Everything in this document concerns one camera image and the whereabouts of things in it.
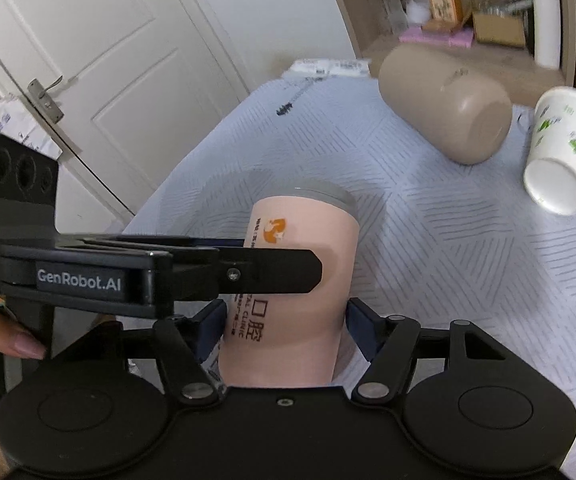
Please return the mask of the pink cup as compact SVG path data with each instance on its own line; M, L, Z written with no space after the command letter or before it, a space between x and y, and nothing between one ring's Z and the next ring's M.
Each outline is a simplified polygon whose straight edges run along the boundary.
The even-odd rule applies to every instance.
M307 294L233 296L218 352L218 372L226 386L331 383L359 230L353 196L330 182L287 182L253 205L246 246L312 250L323 275Z

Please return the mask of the tan beige cup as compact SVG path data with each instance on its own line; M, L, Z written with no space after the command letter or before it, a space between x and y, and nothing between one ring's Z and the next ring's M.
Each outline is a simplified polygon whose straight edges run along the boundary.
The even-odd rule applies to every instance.
M462 165L492 157L512 123L512 101L498 81L422 44L395 47L380 66L378 88L395 114Z

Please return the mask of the white floral paper cup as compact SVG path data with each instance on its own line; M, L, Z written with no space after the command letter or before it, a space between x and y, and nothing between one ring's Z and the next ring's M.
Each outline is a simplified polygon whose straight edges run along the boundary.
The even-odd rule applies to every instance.
M523 185L552 214L576 214L576 88L555 87L538 99Z

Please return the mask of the white patterned table cloth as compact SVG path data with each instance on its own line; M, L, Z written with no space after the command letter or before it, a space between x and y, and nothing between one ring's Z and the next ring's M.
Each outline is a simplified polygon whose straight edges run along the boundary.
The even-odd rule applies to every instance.
M532 113L502 148L460 166L381 99L373 79L276 79L222 120L151 195L131 234L244 237L253 204L287 182L350 192L358 211L352 292L425 326L466 318L576 406L576 215L522 183ZM576 479L576 442L565 461Z

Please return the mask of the white door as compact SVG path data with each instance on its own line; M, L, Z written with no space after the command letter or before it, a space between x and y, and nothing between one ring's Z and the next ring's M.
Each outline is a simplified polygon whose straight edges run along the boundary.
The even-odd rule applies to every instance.
M247 94L196 0L0 0L0 68L64 150L62 232L123 228ZM59 76L54 124L26 87Z

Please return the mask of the white printed package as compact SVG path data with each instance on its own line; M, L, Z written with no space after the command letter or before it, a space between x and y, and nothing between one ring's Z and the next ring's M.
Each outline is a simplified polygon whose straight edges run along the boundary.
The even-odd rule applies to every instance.
M329 77L369 78L369 60L332 60L331 58L302 58L294 61L282 74L284 78Z

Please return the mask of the pink flat pad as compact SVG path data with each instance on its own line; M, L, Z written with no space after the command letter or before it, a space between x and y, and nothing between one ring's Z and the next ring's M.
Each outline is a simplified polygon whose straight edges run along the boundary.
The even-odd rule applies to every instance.
M474 30L463 28L458 32L427 32L420 26L407 29L399 36L401 44L430 44L435 47L469 49L474 43Z

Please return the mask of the clear bottle white cap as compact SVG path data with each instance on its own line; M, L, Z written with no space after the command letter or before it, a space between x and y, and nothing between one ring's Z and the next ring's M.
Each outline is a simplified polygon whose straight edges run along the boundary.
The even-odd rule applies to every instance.
M404 12L401 0L382 0L386 9L387 18L390 23L392 34L399 36L407 30L407 17Z

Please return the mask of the small cardboard box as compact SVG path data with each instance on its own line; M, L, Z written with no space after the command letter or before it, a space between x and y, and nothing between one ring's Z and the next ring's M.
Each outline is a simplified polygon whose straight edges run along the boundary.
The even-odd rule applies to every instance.
M474 12L474 36L480 44L524 48L526 33L523 18L518 15L498 15Z

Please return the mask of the orange floral small box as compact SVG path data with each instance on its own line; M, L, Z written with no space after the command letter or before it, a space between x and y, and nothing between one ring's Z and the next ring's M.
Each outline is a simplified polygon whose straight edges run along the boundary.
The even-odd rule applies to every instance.
M429 0L429 3L434 20L450 23L460 23L462 21L462 0Z

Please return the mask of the white paper towel roll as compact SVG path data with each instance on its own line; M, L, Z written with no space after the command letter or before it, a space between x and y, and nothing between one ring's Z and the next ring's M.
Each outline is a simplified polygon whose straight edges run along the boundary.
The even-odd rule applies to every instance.
M533 0L534 60L538 66L558 70L561 49L560 0Z

